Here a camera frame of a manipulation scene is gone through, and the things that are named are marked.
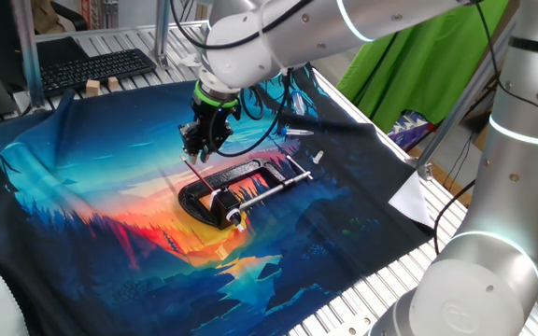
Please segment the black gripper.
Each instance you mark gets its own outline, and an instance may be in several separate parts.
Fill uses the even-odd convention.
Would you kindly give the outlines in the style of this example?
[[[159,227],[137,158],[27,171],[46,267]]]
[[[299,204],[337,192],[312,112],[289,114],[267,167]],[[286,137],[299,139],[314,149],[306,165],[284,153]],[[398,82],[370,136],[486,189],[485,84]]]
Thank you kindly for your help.
[[[198,98],[191,99],[193,120],[178,126],[183,142],[183,149],[189,155],[190,163],[194,165],[201,155],[202,163],[208,162],[210,154],[219,149],[227,138],[234,133],[227,121],[229,116],[237,120],[241,117],[238,100],[227,103],[211,101],[210,103]]]

